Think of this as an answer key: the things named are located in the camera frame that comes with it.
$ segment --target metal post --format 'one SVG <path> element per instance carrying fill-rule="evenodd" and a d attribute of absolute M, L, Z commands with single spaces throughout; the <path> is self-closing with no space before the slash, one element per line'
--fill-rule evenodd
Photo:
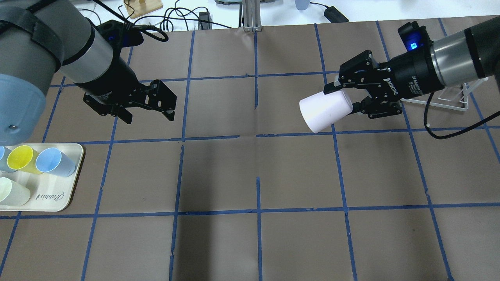
<path fill-rule="evenodd" d="M 246 32 L 262 30 L 260 0 L 243 0 L 243 19 Z"/>

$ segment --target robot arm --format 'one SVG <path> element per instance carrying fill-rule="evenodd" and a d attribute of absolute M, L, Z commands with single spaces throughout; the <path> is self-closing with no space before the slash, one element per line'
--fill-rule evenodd
<path fill-rule="evenodd" d="M 141 107 L 172 121 L 176 95 L 160 80 L 143 85 L 120 58 L 122 47 L 151 36 L 148 28 L 114 20 L 94 26 L 68 0 L 0 0 L 0 145 L 30 137 L 59 69 L 102 116 L 130 124 L 126 108 Z"/>
<path fill-rule="evenodd" d="M 500 17 L 435 42 L 416 21 L 398 33 L 408 52 L 377 63 L 366 50 L 342 64 L 338 80 L 325 85 L 323 93 L 365 89 L 369 96 L 353 103 L 351 114 L 361 112 L 375 119 L 401 114 L 401 99 L 479 78 L 495 76 L 500 90 Z"/>

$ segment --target white floor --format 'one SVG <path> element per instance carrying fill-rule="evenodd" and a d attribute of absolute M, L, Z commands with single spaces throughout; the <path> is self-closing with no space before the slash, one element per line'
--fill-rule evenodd
<path fill-rule="evenodd" d="M 103 22 L 115 18 L 92 1 L 72 0 L 72 2 L 77 8 L 95 11 Z M 115 11 L 123 5 L 123 0 L 102 0 L 102 2 Z M 162 2 L 163 9 L 150 15 L 163 15 L 167 8 L 174 6 L 176 0 L 162 0 Z M 313 2 L 335 6 L 351 22 L 500 15 L 500 0 L 313 0 Z M 214 0 L 180 0 L 177 3 L 177 7 L 188 9 L 200 6 L 208 8 L 214 22 L 230 27 L 238 26 L 238 4 L 216 4 Z M 320 5 L 310 4 L 306 10 L 299 11 L 295 7 L 295 0 L 274 0 L 260 5 L 263 26 L 327 23 L 328 20 L 323 16 L 324 10 L 325 8 Z M 82 11 L 82 13 L 98 24 L 97 17 L 91 12 Z M 140 23 L 155 24 L 160 21 L 160 18 L 148 18 Z M 196 21 L 189 22 L 189 29 L 195 29 L 197 24 Z M 174 30 L 186 30 L 184 21 L 174 20 Z"/>

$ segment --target black strap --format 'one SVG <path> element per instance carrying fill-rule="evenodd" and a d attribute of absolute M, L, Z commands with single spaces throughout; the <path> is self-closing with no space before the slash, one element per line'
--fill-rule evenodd
<path fill-rule="evenodd" d="M 64 59 L 63 42 L 32 12 L 20 7 L 3 6 L 0 8 L 0 23 L 7 24 L 7 28 L 14 26 L 31 34 L 31 41 L 52 55 L 56 63 L 56 71 L 59 70 Z"/>

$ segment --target cup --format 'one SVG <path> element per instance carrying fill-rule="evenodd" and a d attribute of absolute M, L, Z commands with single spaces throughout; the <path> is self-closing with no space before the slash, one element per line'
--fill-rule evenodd
<path fill-rule="evenodd" d="M 35 165 L 39 171 L 59 177 L 71 176 L 77 167 L 73 160 L 56 147 L 40 152 Z"/>
<path fill-rule="evenodd" d="M 351 99 L 342 89 L 329 94 L 322 91 L 313 94 L 302 99 L 299 107 L 305 123 L 315 134 L 353 111 Z"/>
<path fill-rule="evenodd" d="M 0 146 L 0 171 L 12 173 L 16 170 L 9 168 L 7 165 L 7 157 L 11 154 L 11 150 L 5 146 Z"/>
<path fill-rule="evenodd" d="M 30 199 L 31 192 L 19 183 L 0 177 L 0 205 L 22 206 Z"/>
<path fill-rule="evenodd" d="M 8 155 L 7 165 L 14 170 L 40 175 L 42 172 L 35 166 L 38 154 L 38 151 L 28 145 L 18 146 Z"/>
<path fill-rule="evenodd" d="M 303 11 L 308 8 L 310 0 L 295 0 L 297 10 Z"/>

